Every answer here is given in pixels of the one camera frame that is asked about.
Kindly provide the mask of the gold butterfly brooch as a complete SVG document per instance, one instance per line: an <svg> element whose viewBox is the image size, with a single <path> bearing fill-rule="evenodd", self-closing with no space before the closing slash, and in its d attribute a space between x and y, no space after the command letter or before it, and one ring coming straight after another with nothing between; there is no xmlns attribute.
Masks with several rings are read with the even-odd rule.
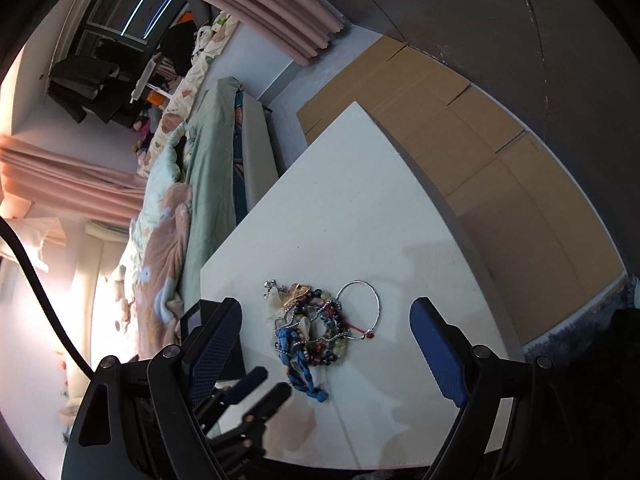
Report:
<svg viewBox="0 0 640 480"><path fill-rule="evenodd" d="M297 283L292 284L289 288L283 289L282 292L280 292L282 306L285 309L294 306L297 301L305 300L308 292L310 291L311 287L309 285Z"/></svg>

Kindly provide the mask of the black square jewelry box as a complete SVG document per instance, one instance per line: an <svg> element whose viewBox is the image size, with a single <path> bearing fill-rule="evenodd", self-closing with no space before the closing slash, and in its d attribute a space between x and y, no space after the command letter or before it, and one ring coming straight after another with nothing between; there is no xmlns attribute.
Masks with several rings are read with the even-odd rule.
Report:
<svg viewBox="0 0 640 480"><path fill-rule="evenodd" d="M238 380L246 375L240 344L238 300L201 299L180 321L183 362L194 382Z"/></svg>

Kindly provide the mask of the silver stud earrings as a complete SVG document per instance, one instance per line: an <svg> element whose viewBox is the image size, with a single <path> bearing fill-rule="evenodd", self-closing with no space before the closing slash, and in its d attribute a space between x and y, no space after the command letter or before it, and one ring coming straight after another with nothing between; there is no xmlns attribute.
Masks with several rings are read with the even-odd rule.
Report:
<svg viewBox="0 0 640 480"><path fill-rule="evenodd" d="M285 293L288 291L285 286L279 285L275 280L266 281L264 289L264 299L267 301L282 301Z"/></svg>

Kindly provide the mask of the pink duck blanket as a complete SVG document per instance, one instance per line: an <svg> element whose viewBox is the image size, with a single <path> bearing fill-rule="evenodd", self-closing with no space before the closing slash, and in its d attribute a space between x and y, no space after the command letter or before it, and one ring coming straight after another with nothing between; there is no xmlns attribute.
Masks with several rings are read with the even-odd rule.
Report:
<svg viewBox="0 0 640 480"><path fill-rule="evenodd" d="M130 224L120 263L125 267L127 307L137 323L136 353L142 360L179 339L184 307L178 281L186 262L191 202L190 185L177 182L168 188L150 223L137 216Z"/></svg>

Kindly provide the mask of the white bedside table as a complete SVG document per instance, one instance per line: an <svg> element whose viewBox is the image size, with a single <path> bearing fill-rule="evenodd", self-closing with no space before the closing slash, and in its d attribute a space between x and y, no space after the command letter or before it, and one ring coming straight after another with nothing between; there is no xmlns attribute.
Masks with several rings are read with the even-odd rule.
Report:
<svg viewBox="0 0 640 480"><path fill-rule="evenodd" d="M247 367L285 369L274 350L266 281L337 294L348 322L373 330L314 370L328 400L294 392L268 422L270 460L331 469L426 466L457 415L414 340L427 297L474 344L523 352L480 255L446 200L374 119L349 105L204 264L201 295L242 308Z"/></svg>

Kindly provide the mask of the flattened cardboard sheet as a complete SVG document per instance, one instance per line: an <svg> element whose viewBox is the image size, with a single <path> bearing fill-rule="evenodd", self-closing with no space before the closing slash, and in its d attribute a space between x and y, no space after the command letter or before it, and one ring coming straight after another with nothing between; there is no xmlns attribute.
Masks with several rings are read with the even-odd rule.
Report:
<svg viewBox="0 0 640 480"><path fill-rule="evenodd" d="M390 133L445 197L524 344L623 279L620 254L574 179L458 73L382 37L298 110L306 140L350 104Z"/></svg>

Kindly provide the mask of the light green pillow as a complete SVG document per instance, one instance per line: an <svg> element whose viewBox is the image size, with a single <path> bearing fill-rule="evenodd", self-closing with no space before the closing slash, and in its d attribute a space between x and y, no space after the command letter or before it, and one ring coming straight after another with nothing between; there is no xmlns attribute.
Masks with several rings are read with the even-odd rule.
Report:
<svg viewBox="0 0 640 480"><path fill-rule="evenodd" d="M182 122L165 139L151 166L142 209L130 224L130 245L134 248L134 255L139 262L142 262L152 232L160 224L165 195L171 185L180 180L182 170L178 163L176 147L185 136L186 124Z"/></svg>

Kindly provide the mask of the green bed sheet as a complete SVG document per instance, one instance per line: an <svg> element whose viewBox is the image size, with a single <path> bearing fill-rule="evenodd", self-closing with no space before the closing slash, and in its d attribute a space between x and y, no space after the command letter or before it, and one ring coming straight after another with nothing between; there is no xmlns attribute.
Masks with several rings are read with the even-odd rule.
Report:
<svg viewBox="0 0 640 480"><path fill-rule="evenodd" d="M186 134L184 182L192 190L191 224L178 293L189 309L201 298L201 270L236 227L233 191L234 78L212 82L191 118Z"/></svg>

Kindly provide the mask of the pink curtain left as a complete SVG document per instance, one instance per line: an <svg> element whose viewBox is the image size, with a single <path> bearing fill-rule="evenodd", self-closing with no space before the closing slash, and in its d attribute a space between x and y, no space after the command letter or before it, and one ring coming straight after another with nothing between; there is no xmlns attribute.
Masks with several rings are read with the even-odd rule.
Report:
<svg viewBox="0 0 640 480"><path fill-rule="evenodd" d="M32 203L114 226L141 210L145 180L18 140L1 138L2 190Z"/></svg>

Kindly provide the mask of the hanging dark clothes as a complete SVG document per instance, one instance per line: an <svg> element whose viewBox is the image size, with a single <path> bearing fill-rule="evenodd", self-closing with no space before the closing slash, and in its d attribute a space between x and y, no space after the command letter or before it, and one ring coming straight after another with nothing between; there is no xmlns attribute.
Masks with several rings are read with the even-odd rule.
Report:
<svg viewBox="0 0 640 480"><path fill-rule="evenodd" d="M134 83L117 64L68 56L50 70L47 94L78 124L93 114L104 124L131 128L142 115L142 105L131 101Z"/></svg>

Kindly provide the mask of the white bed frame side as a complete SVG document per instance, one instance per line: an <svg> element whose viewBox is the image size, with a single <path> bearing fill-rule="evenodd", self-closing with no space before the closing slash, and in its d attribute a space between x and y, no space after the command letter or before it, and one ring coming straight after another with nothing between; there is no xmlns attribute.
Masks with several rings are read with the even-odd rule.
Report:
<svg viewBox="0 0 640 480"><path fill-rule="evenodd" d="M279 179L262 103L243 93L242 151L247 210L251 211Z"/></svg>

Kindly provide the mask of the dark wood wall panel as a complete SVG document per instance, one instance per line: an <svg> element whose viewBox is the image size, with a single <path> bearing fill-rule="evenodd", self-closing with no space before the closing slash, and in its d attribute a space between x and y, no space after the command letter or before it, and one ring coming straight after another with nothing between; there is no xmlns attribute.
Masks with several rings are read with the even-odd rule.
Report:
<svg viewBox="0 0 640 480"><path fill-rule="evenodd" d="M592 0L373 0L408 44L520 118L639 266L639 64Z"/></svg>

